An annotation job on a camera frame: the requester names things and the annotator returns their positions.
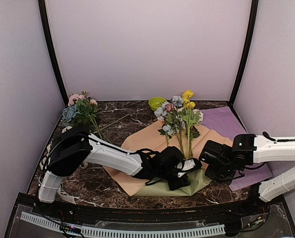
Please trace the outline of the small blue flower stem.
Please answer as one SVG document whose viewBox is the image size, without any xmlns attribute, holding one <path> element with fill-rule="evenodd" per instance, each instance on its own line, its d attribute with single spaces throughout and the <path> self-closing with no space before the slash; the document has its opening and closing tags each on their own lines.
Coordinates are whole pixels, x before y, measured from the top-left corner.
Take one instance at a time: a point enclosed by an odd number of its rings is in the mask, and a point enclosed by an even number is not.
<svg viewBox="0 0 295 238">
<path fill-rule="evenodd" d="M 171 125 L 164 124 L 161 129 L 158 129 L 160 135 L 165 136 L 166 145 L 169 146 L 169 140 L 172 138 L 174 131 Z"/>
</svg>

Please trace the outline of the peach and green wrapping paper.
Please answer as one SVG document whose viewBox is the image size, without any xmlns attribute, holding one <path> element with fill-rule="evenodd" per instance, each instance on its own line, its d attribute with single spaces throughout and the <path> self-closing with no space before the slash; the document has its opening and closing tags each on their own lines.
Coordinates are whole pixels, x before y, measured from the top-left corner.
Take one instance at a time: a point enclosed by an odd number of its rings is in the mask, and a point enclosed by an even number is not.
<svg viewBox="0 0 295 238">
<path fill-rule="evenodd" d="M 166 148 L 167 143 L 164 135 L 160 135 L 158 130 L 161 128 L 160 122 L 155 122 L 146 128 L 130 135 L 125 139 L 122 144 L 123 149 L 136 151 L 139 149 L 147 148 L 154 151 L 162 151 Z M 223 129 L 221 126 L 205 127 L 198 125 L 197 130 L 200 136 L 192 141 L 192 151 L 195 158 L 200 156 L 200 153 L 208 140 L 213 140 L 218 143 L 231 146 L 236 131 L 232 130 L 230 126 Z M 104 167 L 110 177 L 117 182 L 122 190 L 128 196 L 191 196 L 208 186 L 212 180 L 205 176 L 206 164 L 200 170 L 188 174 L 189 186 L 171 191 L 169 190 L 168 183 L 160 181 L 156 184 L 146 186 L 146 179 L 137 179 L 119 172 L 116 169 Z"/>
</svg>

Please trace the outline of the white and red flower stem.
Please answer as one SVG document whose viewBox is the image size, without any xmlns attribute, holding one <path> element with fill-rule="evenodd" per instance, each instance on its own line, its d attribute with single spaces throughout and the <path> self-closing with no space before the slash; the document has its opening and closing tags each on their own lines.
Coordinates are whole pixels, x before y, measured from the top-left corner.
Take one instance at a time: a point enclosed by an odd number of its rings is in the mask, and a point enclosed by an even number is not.
<svg viewBox="0 0 295 238">
<path fill-rule="evenodd" d="M 187 140 L 188 140 L 188 158 L 193 158 L 192 152 L 192 141 L 198 138 L 201 134 L 197 129 L 197 126 L 201 124 L 204 119 L 203 113 L 198 109 L 188 108 L 187 109 Z"/>
</svg>

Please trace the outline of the blue fake flower stem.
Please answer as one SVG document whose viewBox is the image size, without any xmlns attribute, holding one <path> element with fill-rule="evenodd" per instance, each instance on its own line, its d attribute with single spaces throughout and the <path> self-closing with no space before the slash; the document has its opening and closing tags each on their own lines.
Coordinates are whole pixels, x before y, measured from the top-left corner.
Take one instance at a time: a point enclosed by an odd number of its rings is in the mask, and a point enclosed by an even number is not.
<svg viewBox="0 0 295 238">
<path fill-rule="evenodd" d="M 180 96 L 173 96 L 170 101 L 165 101 L 161 107 L 154 111 L 154 115 L 157 117 L 157 120 L 164 124 L 171 125 L 173 128 L 175 137 L 179 144 L 179 149 L 184 153 L 183 146 L 183 133 L 186 131 L 185 122 L 180 116 L 179 112 L 183 110 L 183 98 Z"/>
</svg>

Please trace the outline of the yellow fake flower stem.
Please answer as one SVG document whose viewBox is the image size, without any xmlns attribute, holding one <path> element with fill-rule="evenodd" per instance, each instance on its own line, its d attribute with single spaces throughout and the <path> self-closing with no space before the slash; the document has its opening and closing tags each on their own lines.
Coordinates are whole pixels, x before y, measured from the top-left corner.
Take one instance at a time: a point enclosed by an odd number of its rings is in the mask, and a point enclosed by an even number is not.
<svg viewBox="0 0 295 238">
<path fill-rule="evenodd" d="M 194 92 L 192 90 L 186 90 L 182 94 L 183 98 L 183 112 L 182 112 L 182 118 L 185 122 L 185 128 L 187 132 L 187 141 L 188 141 L 188 150 L 187 150 L 187 158 L 191 159 L 193 158 L 193 152 L 192 152 L 192 141 L 195 138 L 198 138 L 200 136 L 199 131 L 197 130 L 196 126 L 199 124 L 200 120 L 200 113 L 198 111 L 194 111 L 194 108 L 196 104 L 191 101 L 191 98 L 194 96 Z"/>
</svg>

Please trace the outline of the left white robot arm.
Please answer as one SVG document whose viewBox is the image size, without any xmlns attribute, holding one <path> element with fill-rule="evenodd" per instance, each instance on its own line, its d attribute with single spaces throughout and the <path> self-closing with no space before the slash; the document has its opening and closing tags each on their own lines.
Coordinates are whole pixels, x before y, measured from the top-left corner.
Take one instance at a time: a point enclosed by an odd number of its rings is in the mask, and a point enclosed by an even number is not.
<svg viewBox="0 0 295 238">
<path fill-rule="evenodd" d="M 58 204 L 56 193 L 65 177 L 72 175 L 82 163 L 94 163 L 116 169 L 146 185 L 165 181 L 171 191 L 189 186 L 188 174 L 201 169 L 202 163 L 185 160 L 175 146 L 161 152 L 150 149 L 129 151 L 110 144 L 89 132 L 84 126 L 73 127 L 56 137 L 43 164 L 43 179 L 37 192 L 39 208 L 55 216 Z"/>
</svg>

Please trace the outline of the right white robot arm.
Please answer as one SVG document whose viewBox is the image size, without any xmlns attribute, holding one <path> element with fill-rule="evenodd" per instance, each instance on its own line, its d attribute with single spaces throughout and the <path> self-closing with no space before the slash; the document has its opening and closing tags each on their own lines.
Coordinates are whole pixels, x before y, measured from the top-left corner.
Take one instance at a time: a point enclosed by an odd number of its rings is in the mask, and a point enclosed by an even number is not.
<svg viewBox="0 0 295 238">
<path fill-rule="evenodd" d="M 230 184 L 235 174 L 244 177 L 245 169 L 275 161 L 295 161 L 295 136 L 270 137 L 267 132 L 261 135 L 239 134 L 231 146 L 208 140 L 199 159 L 207 164 L 205 175 L 216 182 Z M 270 202 L 274 198 L 295 189 L 295 166 L 267 181 L 253 186 L 255 196 L 243 202 L 242 211 L 253 215 L 261 207 L 261 200 Z"/>
</svg>

